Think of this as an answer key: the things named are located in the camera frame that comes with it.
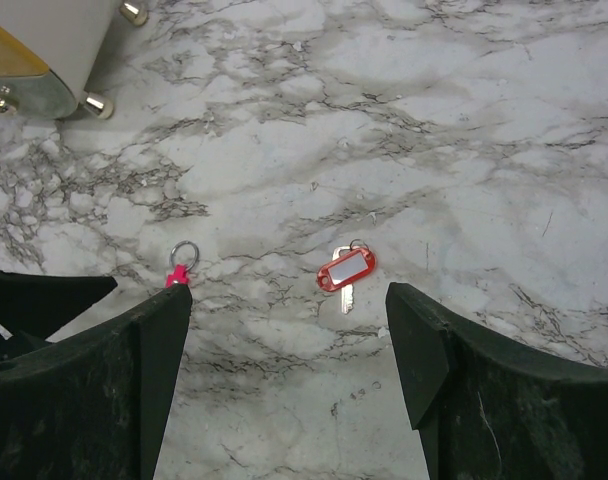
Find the pink strap keyring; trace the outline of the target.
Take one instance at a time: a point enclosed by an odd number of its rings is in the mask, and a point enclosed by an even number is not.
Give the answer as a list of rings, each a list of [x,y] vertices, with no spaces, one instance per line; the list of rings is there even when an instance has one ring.
[[[190,257],[184,261],[179,258],[179,253],[182,249],[189,249],[191,252]],[[174,245],[169,254],[171,271],[167,275],[165,287],[188,285],[190,283],[190,273],[197,265],[199,259],[200,250],[196,243],[190,240],[182,240]]]

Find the red tagged silver key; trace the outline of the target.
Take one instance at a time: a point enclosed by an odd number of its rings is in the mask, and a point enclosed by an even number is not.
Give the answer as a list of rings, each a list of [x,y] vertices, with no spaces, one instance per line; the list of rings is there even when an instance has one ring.
[[[316,283],[327,293],[339,293],[340,311],[348,315],[354,307],[354,284],[377,267],[374,251],[362,240],[336,247],[330,262],[318,269]]]

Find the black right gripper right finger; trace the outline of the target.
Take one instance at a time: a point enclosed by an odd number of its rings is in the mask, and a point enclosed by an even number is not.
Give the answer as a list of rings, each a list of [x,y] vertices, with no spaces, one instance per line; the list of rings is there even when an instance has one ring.
[[[608,369],[548,354],[393,283],[387,320],[433,479],[608,479]]]

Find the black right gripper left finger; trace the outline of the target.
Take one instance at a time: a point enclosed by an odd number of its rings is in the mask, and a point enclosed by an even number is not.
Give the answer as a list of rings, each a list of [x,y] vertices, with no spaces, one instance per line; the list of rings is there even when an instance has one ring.
[[[191,305],[167,288],[0,363],[0,479],[152,478]]]

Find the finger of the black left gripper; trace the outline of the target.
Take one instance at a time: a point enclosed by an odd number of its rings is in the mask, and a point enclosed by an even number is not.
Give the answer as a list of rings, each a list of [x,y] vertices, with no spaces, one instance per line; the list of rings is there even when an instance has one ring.
[[[47,339],[117,287],[108,277],[57,277],[0,270],[0,324]]]

